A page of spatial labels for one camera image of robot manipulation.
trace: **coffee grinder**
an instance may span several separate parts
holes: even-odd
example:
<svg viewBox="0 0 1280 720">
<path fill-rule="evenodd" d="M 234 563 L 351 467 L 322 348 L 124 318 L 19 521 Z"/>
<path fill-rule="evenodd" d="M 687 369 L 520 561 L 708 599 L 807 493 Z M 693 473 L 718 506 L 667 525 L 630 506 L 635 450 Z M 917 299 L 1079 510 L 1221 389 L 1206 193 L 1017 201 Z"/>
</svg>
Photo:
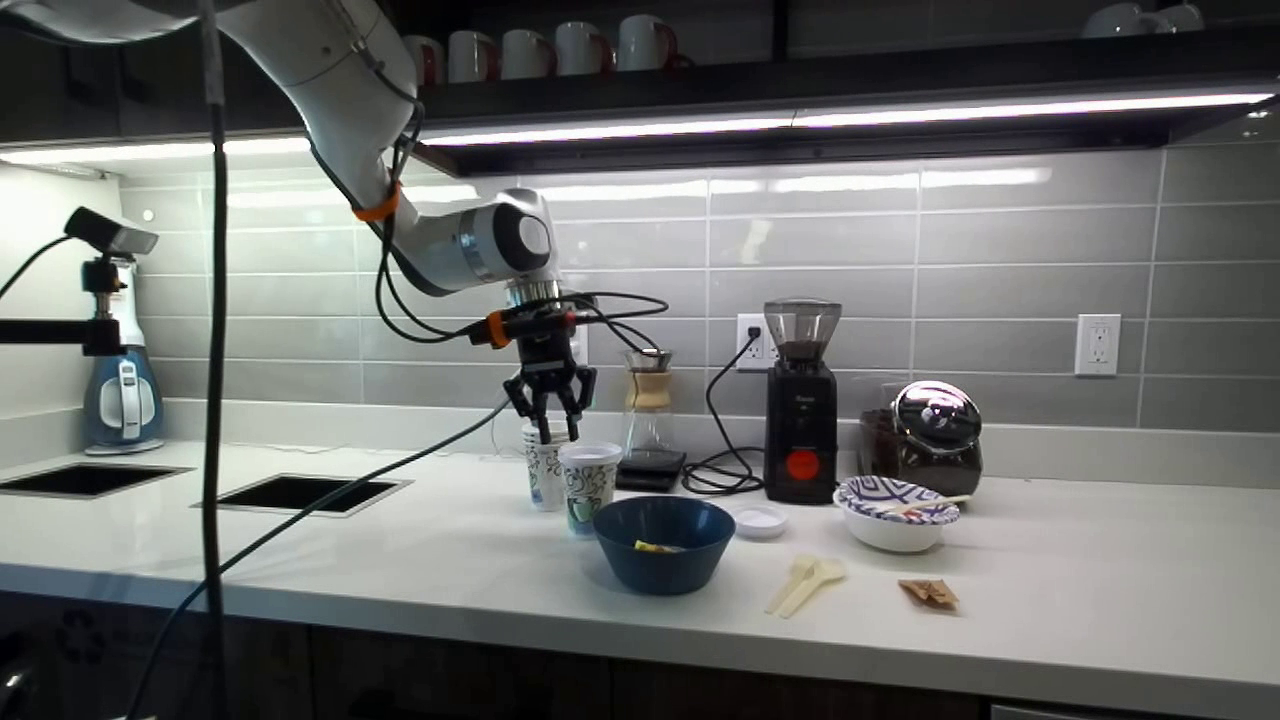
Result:
<svg viewBox="0 0 1280 720">
<path fill-rule="evenodd" d="M 825 348 L 841 303 L 772 299 L 765 323 L 775 345 L 768 370 L 765 497 L 831 503 L 838 493 L 838 375 Z"/>
</svg>

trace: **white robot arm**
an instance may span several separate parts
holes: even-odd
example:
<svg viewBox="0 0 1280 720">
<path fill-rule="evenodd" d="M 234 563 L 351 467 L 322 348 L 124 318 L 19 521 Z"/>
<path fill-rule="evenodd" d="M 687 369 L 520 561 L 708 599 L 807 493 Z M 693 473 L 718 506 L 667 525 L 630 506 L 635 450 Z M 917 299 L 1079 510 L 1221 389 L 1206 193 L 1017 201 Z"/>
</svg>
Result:
<svg viewBox="0 0 1280 720">
<path fill-rule="evenodd" d="M 577 417 L 593 401 L 593 370 L 571 364 L 571 312 L 553 303 L 553 233 L 517 195 L 421 216 L 393 184 L 386 157 L 416 116 L 416 61 L 375 0 L 216 0 L 216 7 L 219 33 L 283 89 L 322 167 L 355 216 L 387 240 L 421 292 L 512 285 L 520 308 L 473 323 L 468 336 L 476 345 L 517 341 L 520 375 L 507 381 L 517 413 L 550 434 L 546 397 L 561 397 L 568 434 L 577 434 Z M 85 43 L 131 43 L 194 23 L 198 0 L 0 0 L 0 13 Z"/>
</svg>

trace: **blue bowl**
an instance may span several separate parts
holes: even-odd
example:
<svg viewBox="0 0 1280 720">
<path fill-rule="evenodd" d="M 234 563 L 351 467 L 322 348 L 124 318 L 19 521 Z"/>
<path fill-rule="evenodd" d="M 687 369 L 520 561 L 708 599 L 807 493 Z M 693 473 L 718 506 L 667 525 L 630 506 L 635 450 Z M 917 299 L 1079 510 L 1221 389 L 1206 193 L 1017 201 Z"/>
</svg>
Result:
<svg viewBox="0 0 1280 720">
<path fill-rule="evenodd" d="M 596 510 L 596 540 L 619 583 L 640 596 L 683 596 L 712 578 L 734 516 L 687 497 L 635 497 Z"/>
</svg>

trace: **white bowl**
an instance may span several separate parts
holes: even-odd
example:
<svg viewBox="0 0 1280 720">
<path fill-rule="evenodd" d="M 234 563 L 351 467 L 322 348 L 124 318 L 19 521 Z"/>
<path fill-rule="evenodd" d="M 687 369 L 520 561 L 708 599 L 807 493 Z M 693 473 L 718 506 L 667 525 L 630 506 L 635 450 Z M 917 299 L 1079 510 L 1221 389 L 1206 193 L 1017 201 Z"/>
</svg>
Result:
<svg viewBox="0 0 1280 720">
<path fill-rule="evenodd" d="M 848 536 L 883 550 L 930 550 L 959 521 L 950 497 L 896 476 L 841 479 L 831 500 Z"/>
</svg>

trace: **sink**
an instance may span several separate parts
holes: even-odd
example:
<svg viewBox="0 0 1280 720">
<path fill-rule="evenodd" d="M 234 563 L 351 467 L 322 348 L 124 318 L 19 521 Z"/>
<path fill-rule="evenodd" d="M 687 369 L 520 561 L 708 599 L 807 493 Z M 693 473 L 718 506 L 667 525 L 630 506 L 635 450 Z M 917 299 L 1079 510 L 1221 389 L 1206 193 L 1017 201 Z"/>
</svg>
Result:
<svg viewBox="0 0 1280 720">
<path fill-rule="evenodd" d="M 138 465 L 69 465 L 19 479 L 4 479 L 0 493 L 32 493 L 32 497 L 109 497 L 131 485 L 147 485 L 162 476 L 175 476 L 189 467 L 138 467 Z"/>
<path fill-rule="evenodd" d="M 216 503 L 229 503 L 229 506 L 307 506 L 317 503 L 323 493 L 340 487 L 348 479 L 329 479 L 329 476 L 274 476 L 265 485 L 254 485 L 246 493 L 234 493 Z M 387 487 L 400 487 L 400 485 L 360 485 L 351 487 L 348 497 L 317 506 L 317 510 L 351 510 L 360 503 L 368 503 L 371 497 L 387 493 Z"/>
</svg>

